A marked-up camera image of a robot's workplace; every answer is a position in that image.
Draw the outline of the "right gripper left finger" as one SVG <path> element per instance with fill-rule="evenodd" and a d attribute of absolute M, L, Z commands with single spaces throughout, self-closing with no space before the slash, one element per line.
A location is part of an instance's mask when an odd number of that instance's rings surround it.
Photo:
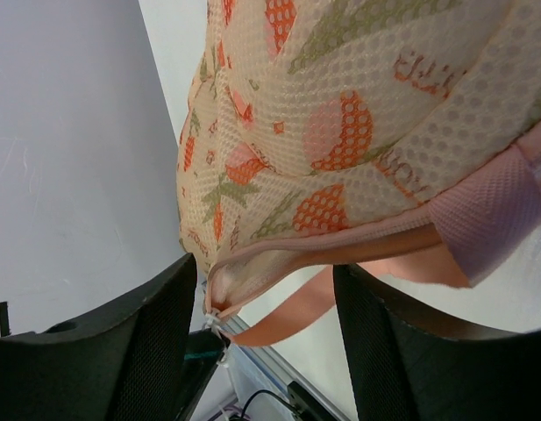
<path fill-rule="evenodd" d="M 0 339 L 0 420 L 175 420 L 195 300 L 187 254 L 44 332 Z"/>

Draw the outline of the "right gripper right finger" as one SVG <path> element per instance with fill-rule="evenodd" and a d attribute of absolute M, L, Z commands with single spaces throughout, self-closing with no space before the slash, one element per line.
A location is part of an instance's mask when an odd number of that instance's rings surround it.
<path fill-rule="evenodd" d="M 456 318 L 357 265 L 332 277 L 360 420 L 541 420 L 541 330 Z"/>

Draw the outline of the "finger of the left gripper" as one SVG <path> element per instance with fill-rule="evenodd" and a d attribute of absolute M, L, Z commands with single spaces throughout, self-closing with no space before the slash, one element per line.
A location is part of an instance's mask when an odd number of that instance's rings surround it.
<path fill-rule="evenodd" d="M 229 340 L 212 330 L 189 334 L 178 389 L 178 421 L 189 421 L 192 418 L 228 347 Z"/>

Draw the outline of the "white zipper pull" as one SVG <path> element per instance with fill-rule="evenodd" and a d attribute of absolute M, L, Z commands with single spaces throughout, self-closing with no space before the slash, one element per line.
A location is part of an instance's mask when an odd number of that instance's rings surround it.
<path fill-rule="evenodd" d="M 222 355 L 218 358 L 217 364 L 220 367 L 228 369 L 230 366 L 229 347 L 231 342 L 225 335 L 223 322 L 219 317 L 218 310 L 206 310 L 204 312 L 203 329 L 210 331 L 224 343 L 224 350 Z"/>

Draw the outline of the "floral mesh laundry bag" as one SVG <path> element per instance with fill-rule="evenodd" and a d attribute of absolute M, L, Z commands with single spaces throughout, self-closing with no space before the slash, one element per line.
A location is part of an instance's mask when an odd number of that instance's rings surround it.
<path fill-rule="evenodd" d="M 541 225 L 541 0 L 210 1 L 176 183 L 220 326 L 269 346 L 335 303 L 331 267 L 471 288 Z"/>

